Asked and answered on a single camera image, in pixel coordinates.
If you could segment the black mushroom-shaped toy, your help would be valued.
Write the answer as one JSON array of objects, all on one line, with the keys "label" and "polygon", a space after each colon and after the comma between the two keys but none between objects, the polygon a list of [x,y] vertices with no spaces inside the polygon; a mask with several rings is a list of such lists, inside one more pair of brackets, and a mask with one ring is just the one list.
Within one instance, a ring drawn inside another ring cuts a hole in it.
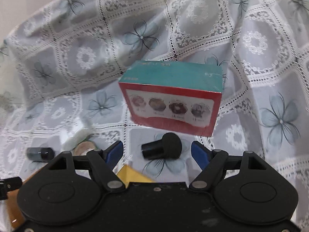
[{"label": "black mushroom-shaped toy", "polygon": [[182,143],[178,135],[168,132],[161,139],[141,145],[145,159],[178,159],[182,152]]}]

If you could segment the grey tape roll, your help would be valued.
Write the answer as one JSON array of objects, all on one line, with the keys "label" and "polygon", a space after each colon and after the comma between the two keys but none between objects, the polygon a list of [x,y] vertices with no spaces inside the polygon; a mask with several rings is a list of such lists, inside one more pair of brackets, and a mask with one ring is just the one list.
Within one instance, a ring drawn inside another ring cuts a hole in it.
[{"label": "grey tape roll", "polygon": [[29,147],[26,156],[31,161],[49,162],[54,158],[55,152],[50,147]]}]

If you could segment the yellow cardboard box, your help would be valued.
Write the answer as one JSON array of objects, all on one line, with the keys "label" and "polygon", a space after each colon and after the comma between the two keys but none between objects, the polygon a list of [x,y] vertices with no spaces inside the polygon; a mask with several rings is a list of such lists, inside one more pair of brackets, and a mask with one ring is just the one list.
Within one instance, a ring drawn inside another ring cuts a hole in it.
[{"label": "yellow cardboard box", "polygon": [[130,182],[137,182],[137,183],[153,183],[154,181],[142,173],[134,170],[132,167],[128,165],[124,165],[119,172],[117,173],[117,176],[123,181],[125,186],[128,186]]}]

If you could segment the green white plush toy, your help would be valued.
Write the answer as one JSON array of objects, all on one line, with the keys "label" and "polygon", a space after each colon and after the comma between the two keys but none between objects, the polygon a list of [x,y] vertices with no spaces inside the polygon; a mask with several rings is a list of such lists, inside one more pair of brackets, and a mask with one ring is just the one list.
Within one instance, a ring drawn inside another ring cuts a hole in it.
[{"label": "green white plush toy", "polygon": [[73,150],[79,143],[81,143],[86,137],[91,134],[91,131],[86,128],[80,128],[77,130],[67,131],[62,130],[60,132],[60,143],[63,151]]}]

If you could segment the red teal donut box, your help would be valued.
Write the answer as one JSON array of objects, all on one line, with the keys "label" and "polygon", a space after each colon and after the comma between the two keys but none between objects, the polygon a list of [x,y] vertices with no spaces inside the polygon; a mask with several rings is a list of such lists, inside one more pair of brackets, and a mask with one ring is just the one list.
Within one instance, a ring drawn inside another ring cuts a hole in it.
[{"label": "red teal donut box", "polygon": [[137,60],[118,84],[134,123],[212,136],[223,94],[221,67]]}]

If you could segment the white lace floral sofa cover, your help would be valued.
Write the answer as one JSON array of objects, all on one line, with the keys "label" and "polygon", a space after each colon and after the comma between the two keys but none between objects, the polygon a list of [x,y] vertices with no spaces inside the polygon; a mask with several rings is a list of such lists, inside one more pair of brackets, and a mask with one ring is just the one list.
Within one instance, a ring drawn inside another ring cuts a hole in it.
[{"label": "white lace floral sofa cover", "polygon": [[[212,136],[180,136],[174,162],[147,162],[143,142],[163,131],[135,124],[118,79],[136,60],[223,70]],[[29,147],[61,150],[61,132],[90,123],[99,149],[122,140],[115,168],[190,183],[200,172],[194,140],[241,155],[251,150],[299,194],[292,216],[308,230],[308,0],[54,0],[1,37],[1,178],[43,167]]]}]

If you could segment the orange brown flat case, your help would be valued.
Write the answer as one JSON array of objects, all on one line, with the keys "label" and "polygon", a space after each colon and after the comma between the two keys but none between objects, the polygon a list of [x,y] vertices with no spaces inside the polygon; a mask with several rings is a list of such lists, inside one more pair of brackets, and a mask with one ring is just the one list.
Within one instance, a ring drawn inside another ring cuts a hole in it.
[{"label": "orange brown flat case", "polygon": [[13,231],[48,231],[44,222],[48,221],[48,208],[53,206],[49,190],[53,183],[53,171],[42,169],[8,193],[7,209]]}]

